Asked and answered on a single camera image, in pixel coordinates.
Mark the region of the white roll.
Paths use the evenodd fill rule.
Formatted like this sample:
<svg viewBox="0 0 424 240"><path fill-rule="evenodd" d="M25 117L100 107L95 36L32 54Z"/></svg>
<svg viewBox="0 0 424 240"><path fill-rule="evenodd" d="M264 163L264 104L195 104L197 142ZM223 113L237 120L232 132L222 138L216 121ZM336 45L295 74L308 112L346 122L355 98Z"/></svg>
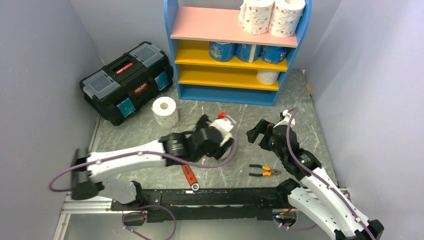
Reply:
<svg viewBox="0 0 424 240"><path fill-rule="evenodd" d="M171 97L157 98L151 109L154 119L161 127L173 128L179 121L177 104Z"/></svg>
<svg viewBox="0 0 424 240"><path fill-rule="evenodd" d="M256 78L264 85L273 85L277 82L280 73L280 71L274 70L258 70Z"/></svg>
<svg viewBox="0 0 424 240"><path fill-rule="evenodd" d="M274 0L244 0L238 15L241 28L251 35L266 33L274 3Z"/></svg>

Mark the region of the blue roll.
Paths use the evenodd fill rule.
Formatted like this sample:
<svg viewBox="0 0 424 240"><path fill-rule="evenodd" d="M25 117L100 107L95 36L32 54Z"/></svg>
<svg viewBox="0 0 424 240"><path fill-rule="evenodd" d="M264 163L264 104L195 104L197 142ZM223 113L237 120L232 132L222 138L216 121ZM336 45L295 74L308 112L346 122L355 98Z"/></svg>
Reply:
<svg viewBox="0 0 424 240"><path fill-rule="evenodd" d="M235 45L235 56L242 62L253 63L260 57L262 46L258 44Z"/></svg>
<svg viewBox="0 0 424 240"><path fill-rule="evenodd" d="M260 58L270 64L281 63L288 52L287 47L263 45L261 47Z"/></svg>
<svg viewBox="0 0 424 240"><path fill-rule="evenodd" d="M235 56L236 44L231 42L209 42L209 56L218 62L229 62Z"/></svg>

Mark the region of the pink patterned paper towel roll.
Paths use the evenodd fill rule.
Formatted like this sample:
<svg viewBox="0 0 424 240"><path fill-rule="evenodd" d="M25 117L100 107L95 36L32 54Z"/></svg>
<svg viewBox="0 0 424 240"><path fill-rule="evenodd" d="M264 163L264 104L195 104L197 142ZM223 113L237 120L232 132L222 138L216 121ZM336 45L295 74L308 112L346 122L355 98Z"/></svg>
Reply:
<svg viewBox="0 0 424 240"><path fill-rule="evenodd" d="M275 0L268 31L281 38L294 35L305 6L305 0Z"/></svg>

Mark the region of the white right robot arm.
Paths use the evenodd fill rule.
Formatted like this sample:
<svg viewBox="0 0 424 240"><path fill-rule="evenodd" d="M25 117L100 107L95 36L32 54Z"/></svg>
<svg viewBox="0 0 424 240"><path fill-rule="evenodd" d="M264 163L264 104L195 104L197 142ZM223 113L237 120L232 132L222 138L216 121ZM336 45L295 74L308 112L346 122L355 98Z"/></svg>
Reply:
<svg viewBox="0 0 424 240"><path fill-rule="evenodd" d="M246 133L249 143L262 134L260 148L273 152L294 177L276 187L276 203L282 208L291 205L302 211L332 240L379 240L383 224L377 219L370 220L349 202L320 161L300 147L293 126L287 120L274 124L261 119Z"/></svg>

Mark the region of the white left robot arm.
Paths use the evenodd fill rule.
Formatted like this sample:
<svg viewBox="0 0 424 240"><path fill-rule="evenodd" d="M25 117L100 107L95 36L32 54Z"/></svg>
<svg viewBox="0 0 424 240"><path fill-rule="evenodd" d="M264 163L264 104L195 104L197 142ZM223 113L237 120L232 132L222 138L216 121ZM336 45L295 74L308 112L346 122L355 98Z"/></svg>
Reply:
<svg viewBox="0 0 424 240"><path fill-rule="evenodd" d="M138 169L194 164L204 156L219 160L234 142L233 127L227 118L211 121L204 114L194 130L170 133L136 147L109 152L78 148L71 163L71 198L102 196L137 210L145 201L141 184L114 176Z"/></svg>

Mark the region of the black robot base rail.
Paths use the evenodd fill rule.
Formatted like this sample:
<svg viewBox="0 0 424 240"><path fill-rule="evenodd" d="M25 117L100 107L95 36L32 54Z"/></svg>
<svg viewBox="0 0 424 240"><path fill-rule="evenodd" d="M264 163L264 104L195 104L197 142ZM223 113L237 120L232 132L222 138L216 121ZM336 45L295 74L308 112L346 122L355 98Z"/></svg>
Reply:
<svg viewBox="0 0 424 240"><path fill-rule="evenodd" d="M177 220L256 219L271 221L273 214L285 212L288 199L275 187L145 189L143 206L148 223L172 220L160 206L169 209Z"/></svg>

